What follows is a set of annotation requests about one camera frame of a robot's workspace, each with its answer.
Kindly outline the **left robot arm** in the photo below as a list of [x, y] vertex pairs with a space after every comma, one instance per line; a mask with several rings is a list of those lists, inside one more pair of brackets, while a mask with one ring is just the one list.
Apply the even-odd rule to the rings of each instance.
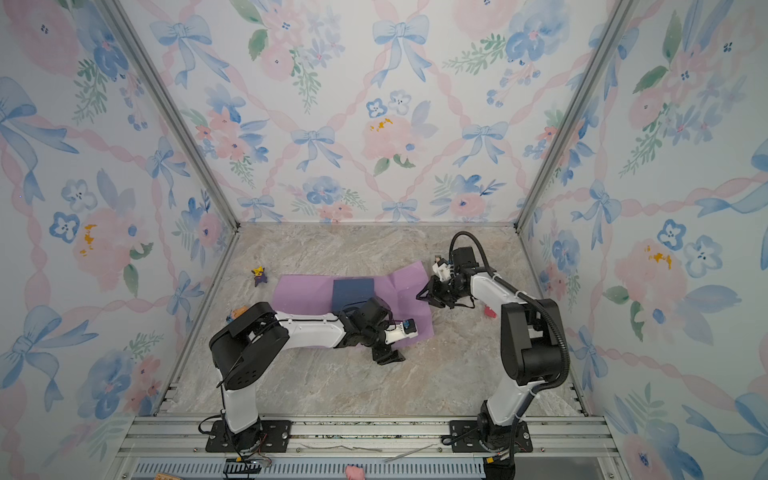
[[364, 346], [378, 365], [405, 360], [394, 344], [414, 338], [413, 319], [396, 320], [384, 300], [374, 296], [339, 311], [300, 315], [258, 302], [219, 330], [209, 349], [219, 374], [224, 438], [228, 446], [252, 450], [264, 433], [255, 384], [284, 350]]

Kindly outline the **dark blue gift box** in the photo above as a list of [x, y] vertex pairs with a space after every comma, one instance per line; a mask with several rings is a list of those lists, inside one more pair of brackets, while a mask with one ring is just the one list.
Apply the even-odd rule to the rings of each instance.
[[375, 295], [372, 278], [340, 278], [333, 282], [331, 311], [333, 313], [350, 307], [364, 305]]

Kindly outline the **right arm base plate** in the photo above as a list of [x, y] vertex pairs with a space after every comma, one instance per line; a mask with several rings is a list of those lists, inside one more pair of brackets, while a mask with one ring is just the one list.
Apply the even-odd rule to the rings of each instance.
[[514, 453], [531, 453], [533, 444], [528, 425], [520, 420], [512, 430], [511, 426], [497, 426], [485, 420], [451, 420], [449, 434], [441, 437], [441, 443], [454, 453], [506, 452], [512, 447]]

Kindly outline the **purple wrapping paper sheet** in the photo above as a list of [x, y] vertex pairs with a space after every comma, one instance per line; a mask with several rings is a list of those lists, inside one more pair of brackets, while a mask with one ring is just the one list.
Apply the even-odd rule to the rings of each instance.
[[375, 295], [390, 307], [396, 321], [413, 319], [418, 336], [396, 342], [399, 348], [413, 346], [434, 337], [430, 306], [416, 299], [416, 294], [427, 284], [428, 276], [423, 264], [414, 262], [388, 275], [379, 276], [324, 276], [284, 275], [276, 284], [270, 305], [285, 313], [320, 315], [331, 313], [333, 282], [340, 278], [372, 278]]

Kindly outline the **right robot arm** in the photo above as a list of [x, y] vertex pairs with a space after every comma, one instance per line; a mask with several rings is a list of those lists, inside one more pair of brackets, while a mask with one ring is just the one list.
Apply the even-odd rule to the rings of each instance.
[[436, 308], [472, 308], [482, 303], [497, 315], [504, 374], [484, 401], [476, 430], [462, 440], [489, 451], [516, 445], [523, 417], [538, 394], [567, 379], [570, 357], [555, 302], [537, 300], [503, 279], [471, 247], [437, 256], [432, 275], [416, 298]]

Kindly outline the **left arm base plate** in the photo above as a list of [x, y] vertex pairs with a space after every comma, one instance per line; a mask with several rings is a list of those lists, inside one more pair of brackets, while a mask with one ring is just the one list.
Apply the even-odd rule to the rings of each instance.
[[233, 433], [224, 420], [216, 420], [208, 434], [207, 453], [285, 453], [293, 423], [289, 420], [258, 420]]

